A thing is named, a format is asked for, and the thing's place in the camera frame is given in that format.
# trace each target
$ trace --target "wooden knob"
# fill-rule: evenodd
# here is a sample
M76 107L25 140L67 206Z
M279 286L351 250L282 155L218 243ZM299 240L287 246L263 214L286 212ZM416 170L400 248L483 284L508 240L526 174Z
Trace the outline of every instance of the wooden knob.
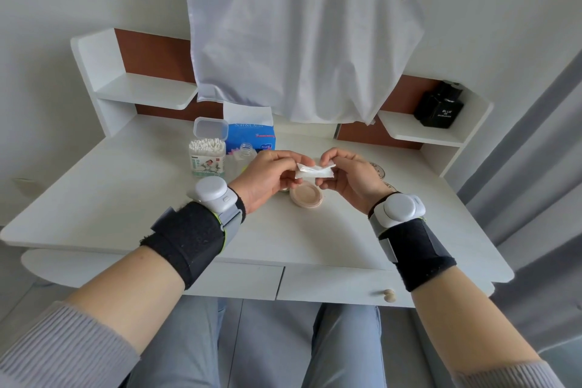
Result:
M392 289L384 290L384 300L388 303L395 303L396 292Z

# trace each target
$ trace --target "clear plastic lid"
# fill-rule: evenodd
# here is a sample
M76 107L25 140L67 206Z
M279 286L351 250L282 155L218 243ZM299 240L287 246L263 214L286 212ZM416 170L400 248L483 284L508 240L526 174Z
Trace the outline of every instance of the clear plastic lid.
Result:
M194 135L196 138L220 138L224 141L228 136L228 122L223 119L198 117L194 120Z

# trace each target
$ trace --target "brown back panel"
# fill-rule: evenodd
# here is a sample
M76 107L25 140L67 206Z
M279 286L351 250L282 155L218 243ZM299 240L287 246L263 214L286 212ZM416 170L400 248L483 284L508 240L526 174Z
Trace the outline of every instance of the brown back panel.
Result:
M182 82L196 82L190 58L190 40L124 29L115 29L115 34L127 72ZM403 75L380 109L411 114L423 93L433 89L438 82L438 80ZM135 105L135 108L138 114L156 115L170 119L193 121L198 117L222 118L222 104L216 102L198 103L196 98L183 110L146 105ZM376 118L376 123L371 126L366 126L362 122L342 124L338 140L407 149L420 149L422 147L422 143L393 139L378 118Z

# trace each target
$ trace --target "blue jeans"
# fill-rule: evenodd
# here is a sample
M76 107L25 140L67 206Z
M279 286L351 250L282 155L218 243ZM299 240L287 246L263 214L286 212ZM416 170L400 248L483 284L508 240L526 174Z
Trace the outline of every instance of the blue jeans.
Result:
M217 298L182 296L142 354L128 388L220 388ZM385 388L380 312L371 305L323 303L313 325L303 388Z

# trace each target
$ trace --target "gray curtain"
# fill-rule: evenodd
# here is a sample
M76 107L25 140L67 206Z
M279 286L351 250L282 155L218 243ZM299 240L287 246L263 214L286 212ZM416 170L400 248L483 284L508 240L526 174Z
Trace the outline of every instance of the gray curtain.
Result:
M520 332L537 350L582 336L582 52L459 196L516 272L492 299Z

